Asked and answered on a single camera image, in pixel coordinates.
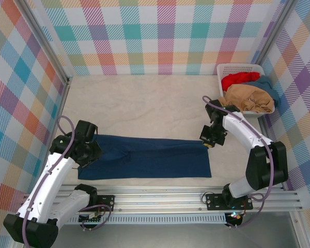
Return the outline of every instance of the plaid wallpaper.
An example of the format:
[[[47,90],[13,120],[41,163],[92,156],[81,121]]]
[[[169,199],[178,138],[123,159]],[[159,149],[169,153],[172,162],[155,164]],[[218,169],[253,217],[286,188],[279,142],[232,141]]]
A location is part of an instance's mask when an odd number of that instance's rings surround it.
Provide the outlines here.
[[[62,57],[62,55],[61,55],[59,49],[57,48],[56,43],[53,41],[53,38],[52,38],[50,32],[48,31],[47,26],[44,24],[43,19],[40,17],[39,11],[38,11],[38,9],[36,9],[35,4],[34,4],[33,1],[34,1],[34,0],[26,0],[26,2],[28,3],[29,7],[31,8],[31,10],[32,10],[32,12],[33,12],[35,18],[37,19],[39,25],[42,27],[42,30],[43,30],[45,36],[47,37],[47,40],[49,41],[49,43],[50,43],[52,49],[54,50],[54,52],[55,52],[55,54],[56,54],[58,60],[60,61],[60,63],[61,63],[61,65],[62,65],[62,67],[63,67],[63,69],[64,69],[66,75],[67,75],[67,76],[73,76],[73,75],[71,74],[71,72],[68,70],[67,65],[66,65],[66,62],[63,60],[63,57]]]
[[[288,184],[306,209],[310,238],[310,0],[298,2],[263,67],[281,96],[267,123],[287,147]]]
[[[64,84],[13,0],[0,0],[0,248],[44,160]]]
[[[43,23],[32,1],[28,0]],[[217,64],[245,63],[253,58],[257,43],[264,43],[285,2],[41,1],[79,75],[216,74]],[[279,10],[269,16],[273,4]],[[271,19],[268,31],[261,29],[262,23]],[[264,35],[262,41],[257,39]]]
[[[251,61],[253,64],[256,63],[256,60],[257,60],[257,58],[259,56],[259,53],[263,50],[263,48],[265,46],[265,43],[266,43],[266,41],[269,38],[269,35],[272,33],[272,30],[274,28],[274,24],[275,24],[276,20],[278,19],[278,17],[280,16],[281,11],[283,10],[283,7],[285,6],[286,2],[287,2],[287,0],[281,0],[279,5],[278,5],[278,7],[277,7],[277,9],[275,10],[275,13],[274,13],[274,15],[273,15],[273,17],[271,19],[271,22],[270,22],[269,26],[267,27],[267,30],[265,31],[265,33],[264,33],[264,35],[262,37],[262,40],[259,43],[258,48],[257,48],[257,50],[256,50],[256,52],[254,54],[254,57],[253,57],[252,61]]]

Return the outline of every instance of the dark blue cloth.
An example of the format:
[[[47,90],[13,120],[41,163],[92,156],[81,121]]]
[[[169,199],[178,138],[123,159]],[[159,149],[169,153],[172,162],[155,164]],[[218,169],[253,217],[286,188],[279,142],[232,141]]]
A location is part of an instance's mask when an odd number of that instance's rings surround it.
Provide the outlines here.
[[[211,177],[201,141],[98,135],[100,159],[78,169],[78,179]]]
[[[248,82],[248,83],[243,83],[243,84],[248,84],[255,86],[257,88],[260,88],[262,90],[265,90],[269,95],[272,97],[274,100],[274,106],[279,107],[280,106],[280,97],[277,91],[275,91],[272,88],[272,81],[268,76],[261,76],[257,81],[255,82]]]

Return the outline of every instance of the tan cloth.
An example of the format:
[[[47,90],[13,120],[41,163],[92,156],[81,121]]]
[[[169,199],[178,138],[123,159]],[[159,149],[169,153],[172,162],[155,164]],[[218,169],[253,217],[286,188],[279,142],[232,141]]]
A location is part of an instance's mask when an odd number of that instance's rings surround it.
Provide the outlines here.
[[[218,99],[223,106],[235,105],[240,111],[271,113],[274,101],[264,90],[246,84],[233,84],[225,97]]]

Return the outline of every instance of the red cloth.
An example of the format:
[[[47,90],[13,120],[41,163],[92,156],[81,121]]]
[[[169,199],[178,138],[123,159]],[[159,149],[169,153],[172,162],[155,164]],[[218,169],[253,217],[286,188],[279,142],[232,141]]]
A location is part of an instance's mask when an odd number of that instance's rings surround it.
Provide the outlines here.
[[[222,79],[223,91],[227,91],[232,84],[254,82],[260,78],[259,72],[239,72],[230,74]]]

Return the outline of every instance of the white plastic basket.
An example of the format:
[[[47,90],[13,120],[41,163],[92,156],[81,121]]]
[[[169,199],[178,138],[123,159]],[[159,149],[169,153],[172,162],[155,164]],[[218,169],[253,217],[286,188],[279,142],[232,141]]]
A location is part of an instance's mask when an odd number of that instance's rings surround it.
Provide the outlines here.
[[[239,63],[228,63],[228,64],[219,64],[217,66],[217,75],[218,75],[218,83],[219,83],[219,90],[221,96],[224,96],[223,88],[222,88],[222,79],[229,74],[235,74],[238,72],[259,72],[260,75],[264,75],[264,71],[262,66],[254,65],[254,64],[239,64]],[[260,117],[266,114],[265,112],[257,113],[255,111],[244,111],[243,115],[245,116],[253,116],[253,117]]]

